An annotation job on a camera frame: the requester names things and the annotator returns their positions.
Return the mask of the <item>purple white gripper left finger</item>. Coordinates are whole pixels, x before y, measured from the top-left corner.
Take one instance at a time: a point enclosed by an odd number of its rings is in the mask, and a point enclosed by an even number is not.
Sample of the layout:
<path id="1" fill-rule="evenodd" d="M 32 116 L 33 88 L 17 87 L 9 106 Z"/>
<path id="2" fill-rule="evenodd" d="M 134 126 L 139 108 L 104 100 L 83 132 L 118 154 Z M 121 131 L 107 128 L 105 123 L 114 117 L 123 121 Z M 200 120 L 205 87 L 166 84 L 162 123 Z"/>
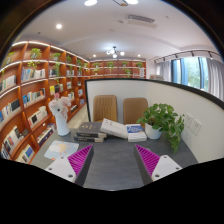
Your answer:
<path id="1" fill-rule="evenodd" d="M 59 157 L 46 168 L 46 171 L 83 186 L 93 155 L 94 147 L 90 144 L 68 157 Z"/>

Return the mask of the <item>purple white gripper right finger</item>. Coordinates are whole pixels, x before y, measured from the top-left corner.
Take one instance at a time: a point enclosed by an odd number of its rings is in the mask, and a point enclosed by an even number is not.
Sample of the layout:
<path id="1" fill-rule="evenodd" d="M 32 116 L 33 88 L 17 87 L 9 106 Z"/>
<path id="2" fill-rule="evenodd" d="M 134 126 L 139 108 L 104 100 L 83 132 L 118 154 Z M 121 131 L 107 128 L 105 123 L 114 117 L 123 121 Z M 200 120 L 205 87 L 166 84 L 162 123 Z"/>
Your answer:
<path id="1" fill-rule="evenodd" d="M 135 145 L 134 155 L 145 185 L 182 169 L 168 155 L 159 156 L 140 145 Z"/>

